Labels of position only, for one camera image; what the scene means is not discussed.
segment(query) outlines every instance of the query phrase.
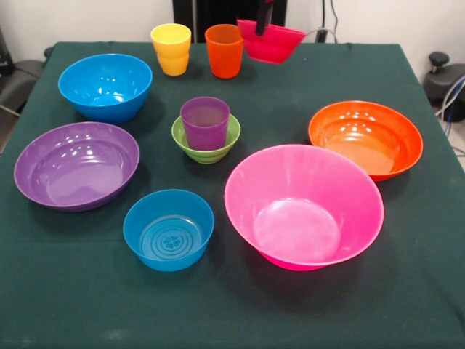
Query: pink cup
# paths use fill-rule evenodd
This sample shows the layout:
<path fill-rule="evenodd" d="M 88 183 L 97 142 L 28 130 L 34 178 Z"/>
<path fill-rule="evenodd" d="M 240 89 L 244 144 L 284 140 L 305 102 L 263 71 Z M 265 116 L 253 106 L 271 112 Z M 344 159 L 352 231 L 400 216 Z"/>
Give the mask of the pink cup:
<path fill-rule="evenodd" d="M 214 151 L 226 143 L 230 108 L 215 97 L 197 97 L 181 107 L 181 119 L 189 148 Z"/>

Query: white wall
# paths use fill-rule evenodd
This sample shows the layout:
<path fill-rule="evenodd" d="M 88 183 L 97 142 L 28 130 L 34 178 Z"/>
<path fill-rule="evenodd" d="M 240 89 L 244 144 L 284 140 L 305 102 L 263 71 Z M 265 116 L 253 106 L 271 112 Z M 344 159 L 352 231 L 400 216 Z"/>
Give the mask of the white wall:
<path fill-rule="evenodd" d="M 334 3 L 340 42 L 400 43 L 420 79 L 434 50 L 465 63 L 465 0 Z M 0 0 L 0 27 L 15 61 L 43 59 L 44 49 L 60 40 L 149 41 L 153 27 L 172 21 L 171 0 Z M 320 0 L 288 0 L 288 27 L 309 31 L 320 24 Z"/>
<path fill-rule="evenodd" d="M 149 42 L 153 27 L 172 22 L 171 0 L 0 0 L 14 61 L 43 60 L 57 41 Z"/>
<path fill-rule="evenodd" d="M 326 26 L 333 28 L 326 3 Z M 334 0 L 334 5 L 339 42 L 401 44 L 421 80 L 433 51 L 465 63 L 465 0 Z M 302 31 L 321 26 L 321 0 L 288 0 L 286 26 Z"/>

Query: plastic bowl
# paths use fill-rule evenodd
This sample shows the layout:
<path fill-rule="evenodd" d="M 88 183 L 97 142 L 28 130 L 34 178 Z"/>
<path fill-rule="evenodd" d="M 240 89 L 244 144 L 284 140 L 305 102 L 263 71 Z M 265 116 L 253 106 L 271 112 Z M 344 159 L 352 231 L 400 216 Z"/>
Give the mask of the plastic bowl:
<path fill-rule="evenodd" d="M 269 25 L 262 36 L 255 34 L 256 22 L 253 20 L 238 20 L 238 27 L 244 39 L 247 55 L 259 62 L 284 63 L 305 38 L 303 31 Z"/>
<path fill-rule="evenodd" d="M 88 119 L 120 124 L 136 115 L 144 104 L 152 70 L 139 58 L 96 55 L 70 65 L 58 81 L 58 89 Z"/>
<path fill-rule="evenodd" d="M 310 145 L 258 151 L 232 171 L 227 215 L 270 262 L 306 271 L 365 251 L 384 219 L 371 178 L 345 157 Z"/>
<path fill-rule="evenodd" d="M 149 268 L 178 271 L 197 262 L 214 227 L 210 206 L 185 190 L 162 190 L 141 198 L 124 219 L 124 240 Z"/>
<path fill-rule="evenodd" d="M 319 110 L 310 120 L 313 145 L 353 160 L 375 181 L 387 180 L 415 165 L 423 140 L 415 125 L 387 106 L 344 101 Z"/>
<path fill-rule="evenodd" d="M 240 136 L 240 124 L 236 117 L 230 114 L 229 123 L 227 125 L 226 145 L 215 151 L 195 151 L 189 148 L 181 116 L 174 121 L 171 127 L 171 136 L 173 136 L 174 141 L 190 158 L 200 164 L 213 164 L 223 159 L 238 141 Z"/>
<path fill-rule="evenodd" d="M 139 163 L 136 140 L 117 126 L 79 122 L 33 140 L 15 165 L 20 192 L 66 212 L 94 209 L 115 198 Z"/>

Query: small blue bowl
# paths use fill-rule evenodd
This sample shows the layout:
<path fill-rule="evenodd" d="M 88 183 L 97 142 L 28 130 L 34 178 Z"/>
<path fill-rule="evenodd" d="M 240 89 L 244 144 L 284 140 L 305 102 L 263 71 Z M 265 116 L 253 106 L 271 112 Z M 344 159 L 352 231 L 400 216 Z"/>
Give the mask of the small blue bowl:
<path fill-rule="evenodd" d="M 120 124 L 134 118 L 142 107 L 152 78 L 152 70 L 139 58 L 96 55 L 67 67 L 58 89 L 87 118 Z"/>
<path fill-rule="evenodd" d="M 211 207 L 186 190 L 161 190 L 141 198 L 123 224 L 124 240 L 149 268 L 178 271 L 197 262 L 214 227 Z"/>

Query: yellow cup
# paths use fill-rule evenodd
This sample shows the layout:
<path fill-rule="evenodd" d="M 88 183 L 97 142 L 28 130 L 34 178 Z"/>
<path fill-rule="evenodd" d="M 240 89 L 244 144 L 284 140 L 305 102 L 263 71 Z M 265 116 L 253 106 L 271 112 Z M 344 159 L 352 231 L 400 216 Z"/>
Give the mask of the yellow cup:
<path fill-rule="evenodd" d="M 158 62 L 166 75 L 185 73 L 189 63 L 190 36 L 188 27 L 176 23 L 159 25 L 150 33 Z"/>

